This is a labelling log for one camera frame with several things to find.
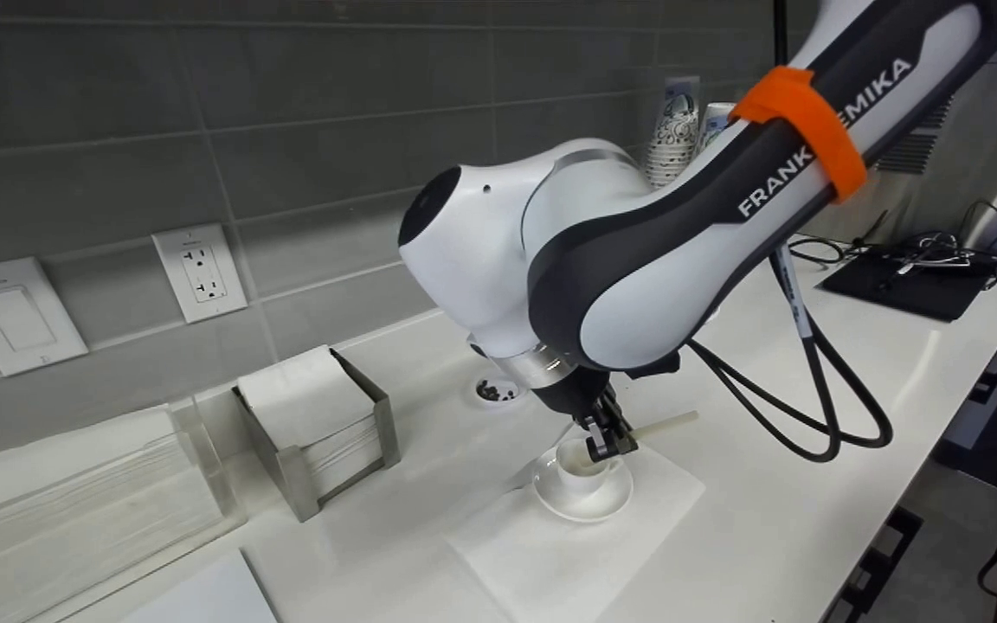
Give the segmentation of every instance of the electrical outlet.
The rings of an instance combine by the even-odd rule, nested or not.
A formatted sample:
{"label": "electrical outlet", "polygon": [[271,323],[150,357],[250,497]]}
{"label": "electrical outlet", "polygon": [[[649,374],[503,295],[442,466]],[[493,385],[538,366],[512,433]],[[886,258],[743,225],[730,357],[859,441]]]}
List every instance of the electrical outlet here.
{"label": "electrical outlet", "polygon": [[151,241],[186,323],[246,309],[223,225],[175,229],[151,236]]}

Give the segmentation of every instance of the paper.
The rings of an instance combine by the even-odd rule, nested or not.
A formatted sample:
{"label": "paper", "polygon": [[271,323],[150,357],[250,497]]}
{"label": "paper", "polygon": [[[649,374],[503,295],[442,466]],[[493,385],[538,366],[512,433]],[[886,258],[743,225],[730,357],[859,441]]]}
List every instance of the paper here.
{"label": "paper", "polygon": [[239,391],[276,448],[312,446],[373,410],[329,347],[263,366]]}
{"label": "paper", "polygon": [[303,448],[315,492],[329,494],[384,455],[373,418],[365,418]]}

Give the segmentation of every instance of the white robot link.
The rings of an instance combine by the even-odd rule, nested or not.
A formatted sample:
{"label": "white robot link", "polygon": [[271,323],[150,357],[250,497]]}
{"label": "white robot link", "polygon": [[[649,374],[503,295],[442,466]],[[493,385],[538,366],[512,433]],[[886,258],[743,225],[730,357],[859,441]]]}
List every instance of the white robot link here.
{"label": "white robot link", "polygon": [[[824,0],[789,65],[877,162],[995,47],[997,0]],[[662,190],[600,138],[449,167],[406,212],[397,246],[474,350],[587,429],[601,461],[637,446],[610,374],[670,366],[722,295],[832,201],[795,123],[733,122]]]}

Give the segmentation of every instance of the white countertop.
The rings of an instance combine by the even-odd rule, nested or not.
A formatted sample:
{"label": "white countertop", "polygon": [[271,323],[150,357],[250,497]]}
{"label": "white countertop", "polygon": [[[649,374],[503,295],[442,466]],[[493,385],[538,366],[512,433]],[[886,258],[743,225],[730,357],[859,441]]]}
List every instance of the white countertop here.
{"label": "white countertop", "polygon": [[[801,266],[801,272],[803,285],[819,278],[818,266]],[[893,415],[895,438],[886,448],[845,446],[833,462],[818,466],[754,424],[688,353],[683,374],[642,385],[620,380],[620,401],[642,441],[697,478],[702,492],[683,520],[670,520],[651,552],[642,552],[637,567],[630,564],[635,572],[620,564],[625,579],[610,572],[610,564],[620,559],[615,545],[630,538],[630,545],[649,545],[642,542],[645,520],[620,516],[606,527],[585,527],[600,530],[600,536],[574,536],[587,545],[568,549],[564,564],[571,573],[545,584],[549,595],[582,597],[582,584],[568,579],[593,567],[593,579],[620,579],[614,581],[615,595],[593,610],[601,623],[819,620],[995,357],[997,287],[979,295],[952,326],[832,297],[815,287],[807,287],[807,302],[832,342]],[[458,342],[442,317],[410,326],[418,334]],[[794,406],[818,410],[807,366],[801,363],[803,353],[770,266],[727,297],[698,339]],[[526,485],[522,466],[549,446],[564,418],[538,401],[522,401],[512,410],[478,408],[468,385],[487,363],[474,361],[468,347],[463,353],[458,347],[442,353],[433,342],[421,350],[428,350],[425,357],[448,357],[448,363],[428,398],[413,398],[413,408],[397,410],[406,453],[397,466],[333,497],[312,521],[272,521],[230,538],[246,549],[279,620],[509,623],[526,613],[487,590],[487,581],[455,542],[481,512]],[[382,361],[373,342],[358,347],[360,371],[382,366]],[[833,398],[838,408],[849,408],[842,415],[850,429],[870,433],[862,408],[842,385]]]}

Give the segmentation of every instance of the tissue box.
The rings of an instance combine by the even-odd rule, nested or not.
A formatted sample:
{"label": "tissue box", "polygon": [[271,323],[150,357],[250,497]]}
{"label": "tissue box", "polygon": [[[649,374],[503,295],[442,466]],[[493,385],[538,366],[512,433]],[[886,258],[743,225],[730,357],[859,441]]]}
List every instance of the tissue box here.
{"label": "tissue box", "polygon": [[336,350],[239,378],[252,448],[298,520],[376,466],[397,462],[388,393]]}

